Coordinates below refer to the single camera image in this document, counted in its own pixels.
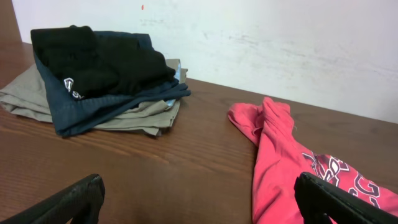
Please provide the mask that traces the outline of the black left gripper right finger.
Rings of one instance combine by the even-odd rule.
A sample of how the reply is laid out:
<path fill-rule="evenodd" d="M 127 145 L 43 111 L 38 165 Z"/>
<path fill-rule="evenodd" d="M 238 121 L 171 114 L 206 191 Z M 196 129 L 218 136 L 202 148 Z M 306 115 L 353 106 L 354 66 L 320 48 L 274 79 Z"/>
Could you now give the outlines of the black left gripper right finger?
<path fill-rule="evenodd" d="M 304 224 L 395 224 L 397 217 L 303 172 L 296 178 L 295 200 Z"/>

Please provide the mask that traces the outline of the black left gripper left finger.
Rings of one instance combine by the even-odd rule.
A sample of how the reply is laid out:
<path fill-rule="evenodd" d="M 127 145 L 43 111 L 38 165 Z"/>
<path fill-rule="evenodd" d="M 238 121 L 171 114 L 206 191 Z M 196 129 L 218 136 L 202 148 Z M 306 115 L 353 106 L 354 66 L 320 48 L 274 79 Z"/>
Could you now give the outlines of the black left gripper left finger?
<path fill-rule="evenodd" d="M 104 196 L 102 177 L 91 174 L 2 223 L 97 224 Z"/>

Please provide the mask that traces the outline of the red printed t-shirt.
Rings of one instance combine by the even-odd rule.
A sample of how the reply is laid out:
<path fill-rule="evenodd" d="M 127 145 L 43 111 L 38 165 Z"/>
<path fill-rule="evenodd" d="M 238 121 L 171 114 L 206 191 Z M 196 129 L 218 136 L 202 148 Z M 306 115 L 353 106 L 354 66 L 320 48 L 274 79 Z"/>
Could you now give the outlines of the red printed t-shirt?
<path fill-rule="evenodd" d="M 235 103 L 228 118 L 257 147 L 252 178 L 253 223 L 303 223 L 294 197 L 294 183 L 302 172 L 397 215 L 397 194 L 366 179 L 341 159 L 317 154 L 295 140 L 288 104 L 269 97 L 261 105 Z"/>

